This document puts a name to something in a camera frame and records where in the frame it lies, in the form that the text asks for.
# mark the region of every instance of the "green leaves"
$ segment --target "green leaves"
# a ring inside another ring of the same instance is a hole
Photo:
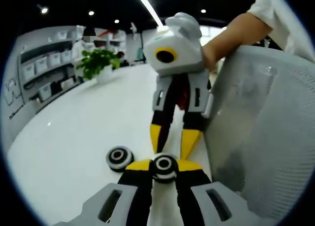
[[[83,69],[83,77],[89,80],[104,69],[105,66],[112,65],[115,68],[120,67],[120,60],[117,56],[109,50],[95,49],[92,52],[82,51],[84,58],[81,64],[76,69]]]

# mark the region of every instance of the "hand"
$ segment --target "hand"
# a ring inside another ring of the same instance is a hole
[[[216,55],[213,48],[210,45],[202,47],[202,57],[205,68],[210,72],[213,72],[216,69]]]

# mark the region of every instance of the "black and white wheel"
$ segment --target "black and white wheel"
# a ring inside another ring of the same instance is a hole
[[[133,161],[133,153],[125,146],[116,146],[106,155],[108,166],[115,172],[123,172]]]
[[[178,165],[172,155],[159,153],[152,159],[150,170],[155,181],[167,184],[175,180]]]

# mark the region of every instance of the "white tabletop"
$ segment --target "white tabletop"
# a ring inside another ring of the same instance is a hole
[[[109,149],[129,147],[136,160],[154,156],[150,140],[156,72],[149,65],[119,69],[108,84],[86,82],[53,101],[20,132],[8,164],[25,200],[46,224],[68,222],[83,203],[120,174],[106,164]],[[165,152],[179,155],[177,107]],[[190,160],[210,176],[204,139]],[[182,225],[174,184],[154,185],[148,225]]]

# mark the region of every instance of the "yellow panel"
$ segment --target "yellow panel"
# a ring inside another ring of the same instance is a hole
[[[184,129],[182,132],[181,158],[186,160],[199,142],[201,131]]]
[[[151,160],[133,162],[127,166],[126,170],[143,170],[148,171]]]
[[[161,131],[160,125],[156,125],[156,124],[150,125],[150,136],[151,136],[151,142],[152,142],[154,154],[156,154],[158,151],[157,144],[158,144],[158,136],[159,136],[160,131]]]
[[[180,172],[202,169],[200,165],[194,162],[190,162],[190,161],[182,160],[182,159],[177,159],[176,161],[177,161],[178,169]]]

